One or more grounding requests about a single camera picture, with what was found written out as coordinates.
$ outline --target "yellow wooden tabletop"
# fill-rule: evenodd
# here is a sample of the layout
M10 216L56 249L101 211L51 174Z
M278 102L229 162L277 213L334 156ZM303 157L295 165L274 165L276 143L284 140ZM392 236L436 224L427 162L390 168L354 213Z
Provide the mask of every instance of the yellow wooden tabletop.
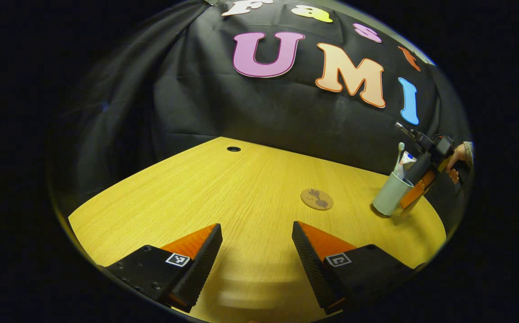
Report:
M241 148L231 152L227 147ZM371 203L387 176L219 137L122 180L79 207L71 227L89 256L109 266L139 247L161 247L220 223L223 243L191 316L209 322L311 322L325 317L301 266L299 220L359 247L375 244L407 266L443 245L444 226L424 197L405 217ZM300 194L315 188L333 207Z

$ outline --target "pink letter u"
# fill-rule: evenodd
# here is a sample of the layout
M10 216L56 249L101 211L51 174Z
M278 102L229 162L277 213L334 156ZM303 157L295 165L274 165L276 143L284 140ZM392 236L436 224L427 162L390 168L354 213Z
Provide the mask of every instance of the pink letter u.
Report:
M272 78L285 74L294 65L297 43L305 36L300 33L283 31L275 34L280 39L277 59L270 64L255 61L255 52L265 33L245 33L235 36L237 42L233 53L233 67L245 76L253 78Z

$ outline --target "coaster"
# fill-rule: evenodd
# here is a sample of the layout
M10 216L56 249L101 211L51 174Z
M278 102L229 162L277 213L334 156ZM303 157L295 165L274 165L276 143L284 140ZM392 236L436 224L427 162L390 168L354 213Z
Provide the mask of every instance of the coaster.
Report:
M312 209L320 211L329 210L333 206L333 200L327 193L314 188L301 192L301 200Z

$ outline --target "white toothbrush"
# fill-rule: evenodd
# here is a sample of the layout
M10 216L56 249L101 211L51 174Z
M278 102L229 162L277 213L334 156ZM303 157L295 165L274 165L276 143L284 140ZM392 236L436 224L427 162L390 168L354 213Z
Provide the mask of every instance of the white toothbrush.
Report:
M397 153L397 164L395 164L395 168L393 168L393 171L395 172L397 170L397 165L399 165L399 161L401 158L401 152L405 149L404 143L399 143L399 153Z

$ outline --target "cup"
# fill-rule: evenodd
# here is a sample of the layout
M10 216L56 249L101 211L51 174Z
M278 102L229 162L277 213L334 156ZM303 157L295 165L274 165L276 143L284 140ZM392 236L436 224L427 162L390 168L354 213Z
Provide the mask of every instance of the cup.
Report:
M391 215L399 201L413 188L409 180L401 179L391 172L387 182L373 199L373 206L383 215Z

